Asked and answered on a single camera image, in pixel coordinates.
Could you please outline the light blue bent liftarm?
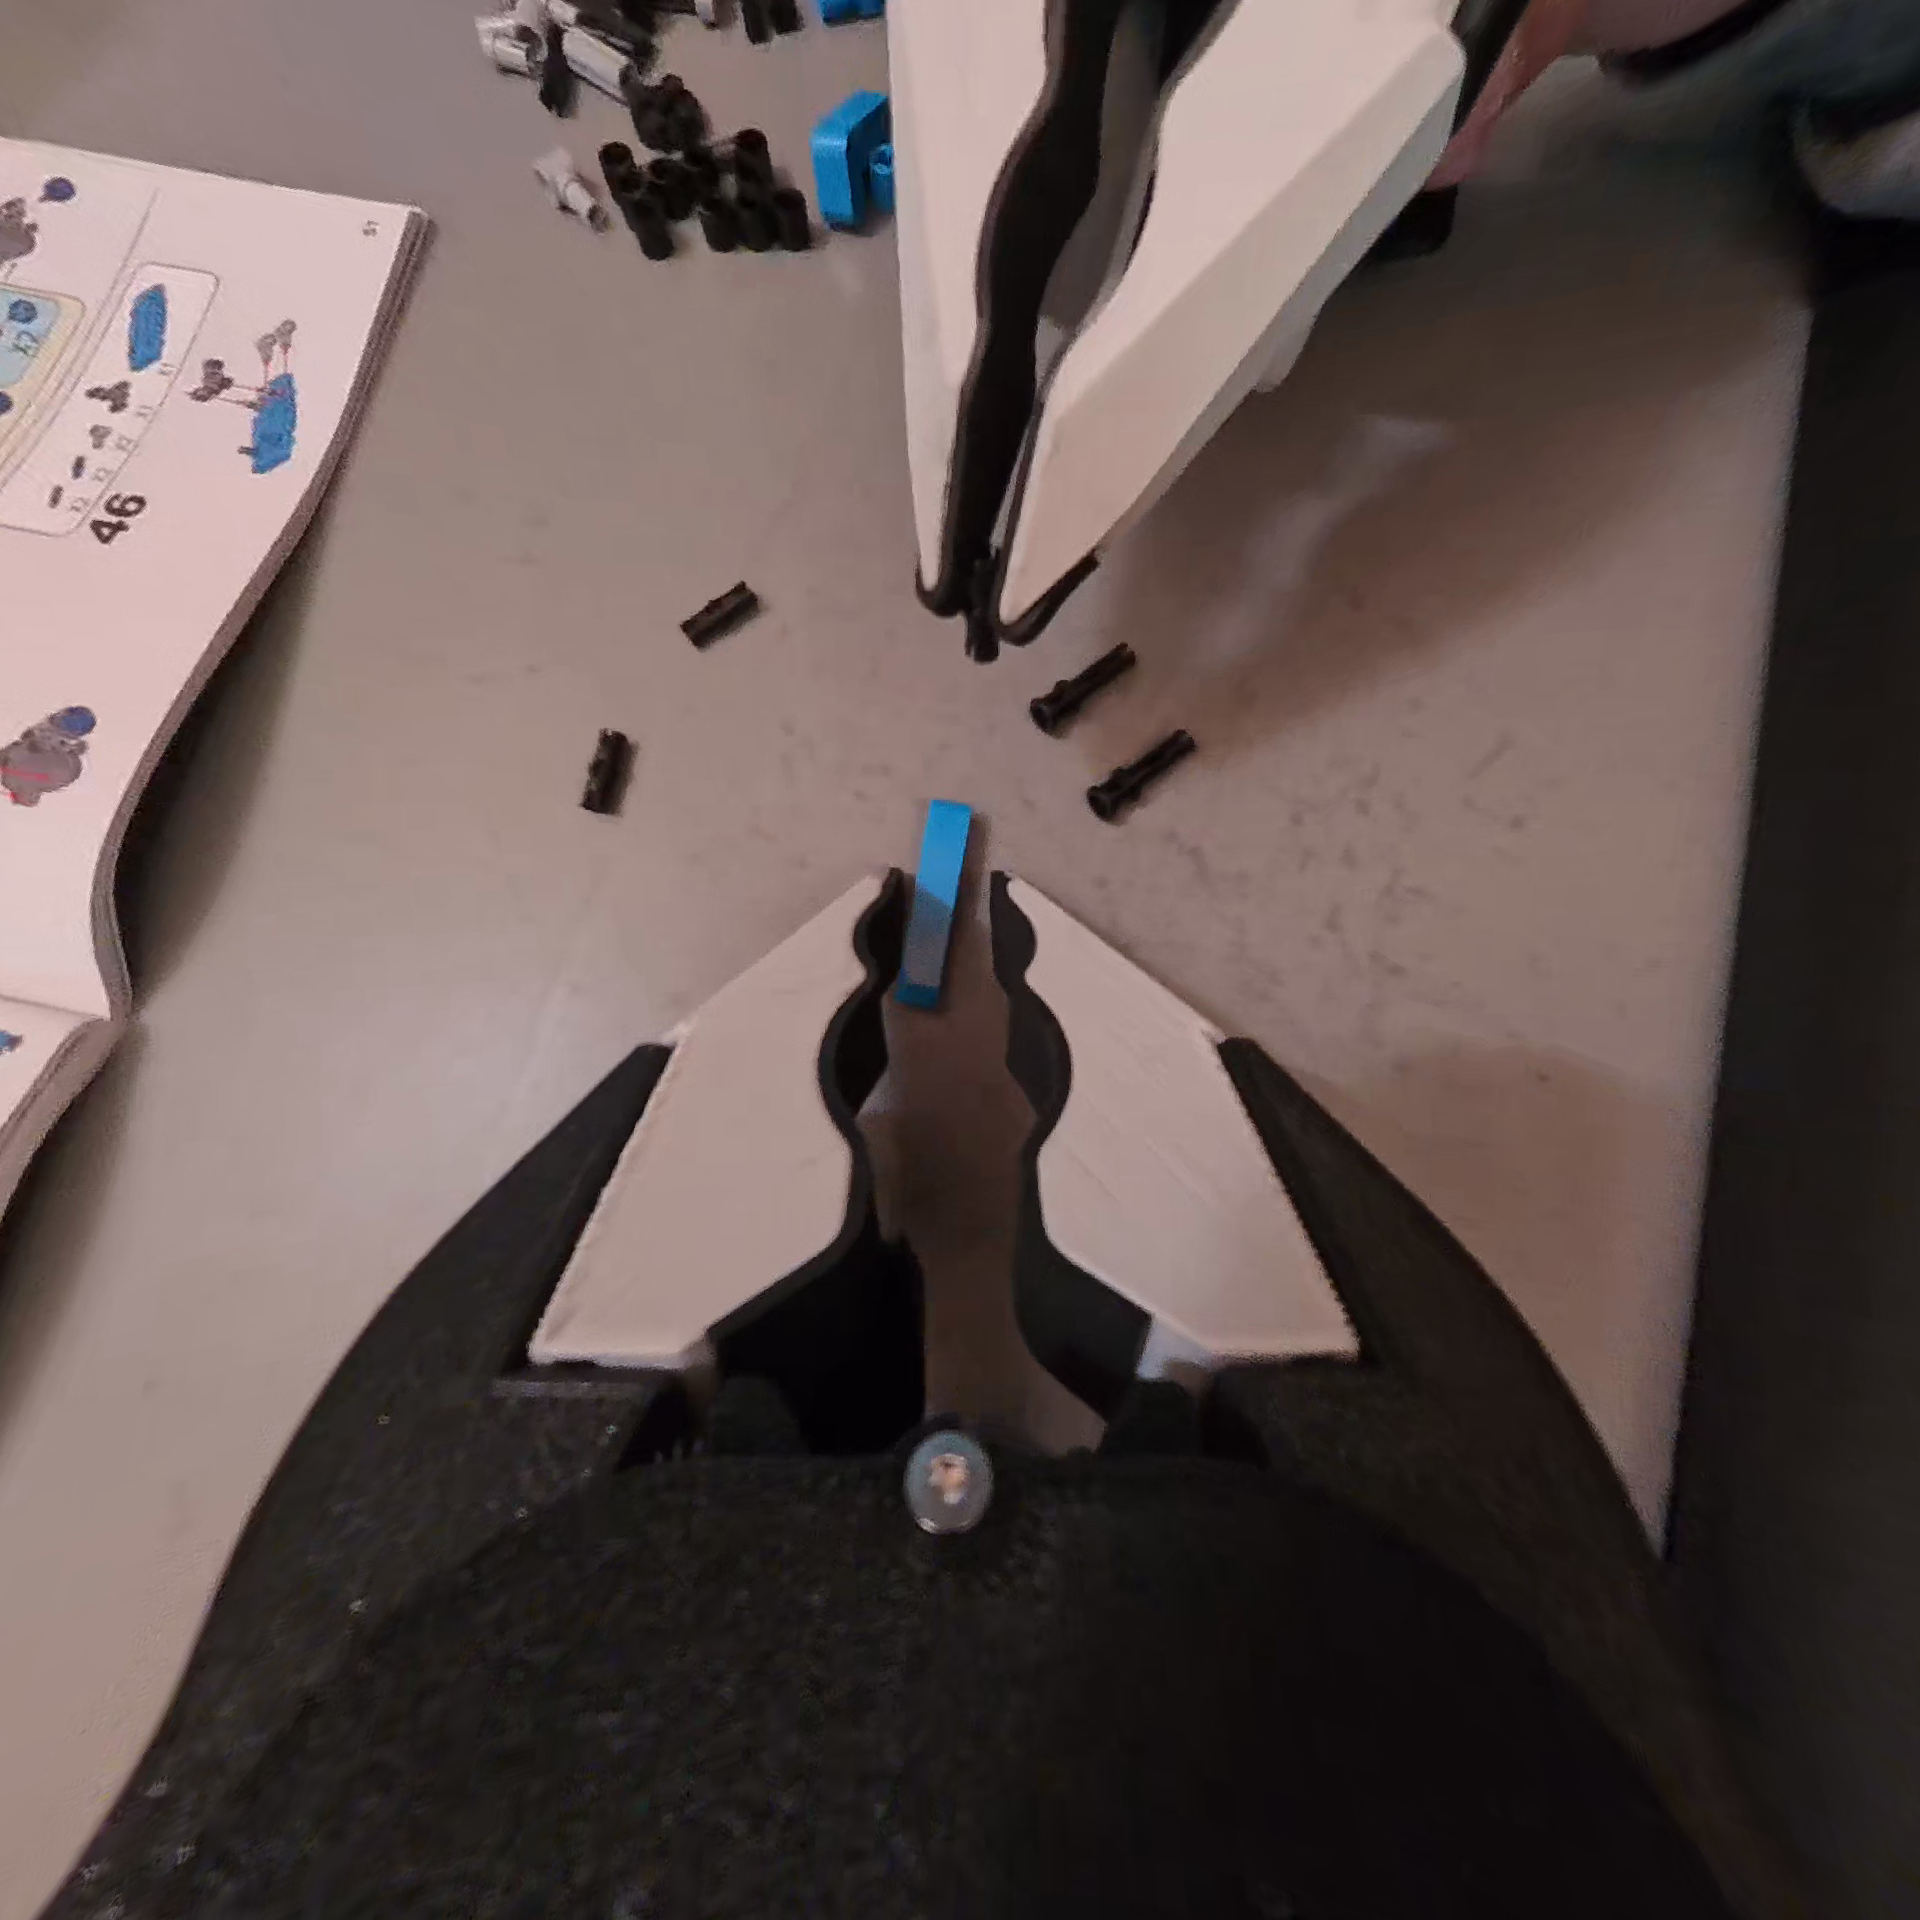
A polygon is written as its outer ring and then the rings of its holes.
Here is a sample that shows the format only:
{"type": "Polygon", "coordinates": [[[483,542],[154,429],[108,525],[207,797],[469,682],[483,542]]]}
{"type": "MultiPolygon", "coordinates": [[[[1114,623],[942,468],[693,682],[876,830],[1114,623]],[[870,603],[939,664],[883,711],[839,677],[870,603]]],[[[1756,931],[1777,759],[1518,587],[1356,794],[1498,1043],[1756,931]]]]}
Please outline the light blue bent liftarm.
{"type": "Polygon", "coordinates": [[[890,95],[839,102],[817,138],[817,206],[827,227],[870,227],[898,206],[890,95]]]}

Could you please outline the pile of building brick pieces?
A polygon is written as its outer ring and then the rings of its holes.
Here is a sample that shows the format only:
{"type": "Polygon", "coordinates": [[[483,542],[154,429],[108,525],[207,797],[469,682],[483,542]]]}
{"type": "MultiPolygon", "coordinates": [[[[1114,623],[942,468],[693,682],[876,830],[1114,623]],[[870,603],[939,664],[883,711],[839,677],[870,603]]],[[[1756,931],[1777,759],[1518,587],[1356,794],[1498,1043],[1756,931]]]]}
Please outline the pile of building brick pieces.
{"type": "Polygon", "coordinates": [[[476,15],[476,56],[525,75],[544,115],[572,115],[584,95],[628,115],[628,138],[602,146],[602,182],[562,146],[534,154],[544,203],[584,227],[628,227],[642,259],[674,259],[682,227],[706,250],[808,250],[820,224],[771,131],[717,131],[706,102],[663,71],[663,32],[736,19],[752,49],[808,19],[883,19],[883,0],[510,0],[476,15]]]}

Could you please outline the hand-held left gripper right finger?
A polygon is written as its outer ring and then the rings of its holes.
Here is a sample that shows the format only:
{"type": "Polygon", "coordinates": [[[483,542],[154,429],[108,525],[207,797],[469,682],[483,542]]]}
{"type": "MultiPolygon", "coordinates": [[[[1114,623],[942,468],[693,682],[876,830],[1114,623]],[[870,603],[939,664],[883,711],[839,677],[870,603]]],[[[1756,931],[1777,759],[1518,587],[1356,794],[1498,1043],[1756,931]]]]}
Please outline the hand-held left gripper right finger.
{"type": "Polygon", "coordinates": [[[1356,1356],[1351,1304],[1225,1078],[1225,1030],[1120,948],[987,875],[1003,1078],[1025,1103],[1012,1201],[1012,1331],[1120,1427],[1260,1453],[1223,1396],[1240,1370],[1356,1356]]]}

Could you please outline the black long pin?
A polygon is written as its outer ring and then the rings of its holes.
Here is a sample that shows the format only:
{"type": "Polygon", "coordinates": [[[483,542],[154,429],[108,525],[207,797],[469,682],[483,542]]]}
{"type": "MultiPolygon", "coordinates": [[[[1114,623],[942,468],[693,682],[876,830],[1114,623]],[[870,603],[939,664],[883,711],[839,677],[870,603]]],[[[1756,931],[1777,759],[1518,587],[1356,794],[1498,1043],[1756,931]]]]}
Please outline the black long pin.
{"type": "Polygon", "coordinates": [[[1091,785],[1091,815],[1096,820],[1120,820],[1166,767],[1184,767],[1194,750],[1194,735],[1189,729],[1166,729],[1162,746],[1144,746],[1133,759],[1120,759],[1120,767],[1105,767],[1096,785],[1091,785]]]}
{"type": "Polygon", "coordinates": [[[1025,725],[1056,735],[1105,682],[1133,669],[1133,647],[1105,647],[1091,669],[1056,677],[1049,694],[1025,695],[1025,725]]]}

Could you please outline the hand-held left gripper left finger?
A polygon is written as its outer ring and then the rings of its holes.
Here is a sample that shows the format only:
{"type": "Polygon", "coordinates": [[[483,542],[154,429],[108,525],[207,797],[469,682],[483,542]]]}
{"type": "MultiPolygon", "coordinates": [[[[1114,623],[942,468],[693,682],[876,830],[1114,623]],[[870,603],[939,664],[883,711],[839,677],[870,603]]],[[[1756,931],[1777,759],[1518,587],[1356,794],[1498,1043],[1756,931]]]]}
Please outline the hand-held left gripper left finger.
{"type": "Polygon", "coordinates": [[[863,1135],[898,951],[883,869],[667,1030],[529,1324],[529,1380],[771,1380],[808,1453],[890,1453],[922,1424],[922,1265],[883,1238],[863,1135]]]}

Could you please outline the black perforated panel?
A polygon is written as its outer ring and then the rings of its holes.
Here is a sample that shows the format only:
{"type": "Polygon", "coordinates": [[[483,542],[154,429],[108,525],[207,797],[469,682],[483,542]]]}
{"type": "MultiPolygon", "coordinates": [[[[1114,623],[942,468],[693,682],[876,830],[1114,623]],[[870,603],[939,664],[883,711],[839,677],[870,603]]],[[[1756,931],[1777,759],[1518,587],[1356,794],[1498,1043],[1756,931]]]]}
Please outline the black perforated panel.
{"type": "Polygon", "coordinates": [[[1668,1562],[1810,1910],[1920,1910],[1912,227],[1823,227],[1668,1562]]]}

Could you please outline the person's right hand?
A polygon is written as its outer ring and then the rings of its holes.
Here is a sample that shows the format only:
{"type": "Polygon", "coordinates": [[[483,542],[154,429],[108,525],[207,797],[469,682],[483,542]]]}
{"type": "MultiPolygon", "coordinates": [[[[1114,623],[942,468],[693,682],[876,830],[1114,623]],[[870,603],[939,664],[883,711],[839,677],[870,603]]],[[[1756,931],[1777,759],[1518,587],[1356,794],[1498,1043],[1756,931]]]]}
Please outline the person's right hand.
{"type": "Polygon", "coordinates": [[[1718,122],[1777,86],[1800,32],[1806,4],[1792,0],[1518,0],[1498,60],[1455,95],[1465,115],[1422,190],[1465,182],[1551,60],[1599,60],[1624,102],[1718,122]]]}

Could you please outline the grey desk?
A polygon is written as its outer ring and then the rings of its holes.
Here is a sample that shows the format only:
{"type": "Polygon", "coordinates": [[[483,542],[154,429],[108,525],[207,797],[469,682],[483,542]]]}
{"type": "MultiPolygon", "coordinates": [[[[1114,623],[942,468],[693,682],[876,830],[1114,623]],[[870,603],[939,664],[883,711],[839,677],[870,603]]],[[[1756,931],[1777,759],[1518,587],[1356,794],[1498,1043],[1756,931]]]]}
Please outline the grey desk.
{"type": "Polygon", "coordinates": [[[373,397],[119,846],[134,1030],[5,1211],[5,1837],[38,1910],[390,1281],[642,1033],[972,803],[883,1211],[927,1396],[1091,1434],[1012,1335],[983,869],[1307,1078],[1518,1298],[1640,1518],[1765,664],[1800,259],[1557,60],[1439,259],[1351,284],[1003,664],[913,603],[898,250],[639,259],[529,160],[620,122],[476,4],[5,4],[5,138],[411,203],[373,397]],[[706,655],[717,588],[759,617],[706,655]],[[1056,735],[1025,695],[1133,647],[1056,735]],[[639,746],[584,815],[602,729],[639,746]],[[1194,750],[1120,820],[1091,785],[1194,750]]]}

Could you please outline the instruction booklet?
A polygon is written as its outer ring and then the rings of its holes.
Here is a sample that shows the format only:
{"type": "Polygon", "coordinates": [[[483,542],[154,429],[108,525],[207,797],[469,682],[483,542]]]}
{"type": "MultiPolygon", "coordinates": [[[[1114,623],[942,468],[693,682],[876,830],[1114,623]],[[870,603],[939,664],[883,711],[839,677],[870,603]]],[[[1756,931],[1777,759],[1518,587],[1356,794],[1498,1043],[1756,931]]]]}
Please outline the instruction booklet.
{"type": "Polygon", "coordinates": [[[422,206],[0,146],[0,1203],[132,1030],[116,861],[390,343],[422,206]]]}

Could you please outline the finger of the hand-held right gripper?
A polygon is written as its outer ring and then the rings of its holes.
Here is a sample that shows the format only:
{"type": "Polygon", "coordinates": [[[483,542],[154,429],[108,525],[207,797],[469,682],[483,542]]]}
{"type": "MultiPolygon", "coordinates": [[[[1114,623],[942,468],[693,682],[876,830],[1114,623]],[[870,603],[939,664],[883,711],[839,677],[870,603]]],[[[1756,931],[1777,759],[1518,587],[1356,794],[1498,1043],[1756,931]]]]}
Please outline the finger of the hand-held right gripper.
{"type": "Polygon", "coordinates": [[[1465,49],[1451,4],[1260,0],[1173,71],[1120,274],[1049,352],[1000,552],[1000,623],[1144,515],[1425,182],[1465,49]]]}
{"type": "Polygon", "coordinates": [[[898,397],[913,588],[927,617],[1056,617],[1076,552],[1012,599],[1020,461],[1033,439],[1047,284],[1096,190],[1120,4],[883,4],[898,154],[898,397]]]}

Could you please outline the light blue short beam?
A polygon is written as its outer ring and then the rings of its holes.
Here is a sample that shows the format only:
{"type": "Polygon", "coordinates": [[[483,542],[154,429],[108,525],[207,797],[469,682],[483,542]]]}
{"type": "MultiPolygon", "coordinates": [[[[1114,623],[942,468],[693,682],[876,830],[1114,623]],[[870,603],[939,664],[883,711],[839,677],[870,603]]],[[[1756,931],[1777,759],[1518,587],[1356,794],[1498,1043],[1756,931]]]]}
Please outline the light blue short beam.
{"type": "Polygon", "coordinates": [[[953,913],[966,884],[966,840],[972,803],[927,797],[922,815],[922,861],[907,888],[907,933],[898,933],[898,1003],[939,1013],[942,1003],[942,962],[953,962],[953,913]]]}

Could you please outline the person's right forearm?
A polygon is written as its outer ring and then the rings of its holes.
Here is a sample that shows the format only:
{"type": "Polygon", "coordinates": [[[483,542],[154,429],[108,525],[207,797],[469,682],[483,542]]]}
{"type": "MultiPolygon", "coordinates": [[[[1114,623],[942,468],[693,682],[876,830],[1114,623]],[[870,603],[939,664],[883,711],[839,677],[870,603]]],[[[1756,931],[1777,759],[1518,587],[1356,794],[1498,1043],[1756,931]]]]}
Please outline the person's right forearm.
{"type": "Polygon", "coordinates": [[[1779,122],[1792,171],[1835,224],[1920,224],[1920,4],[1806,0],[1777,86],[1743,115],[1779,122]]]}

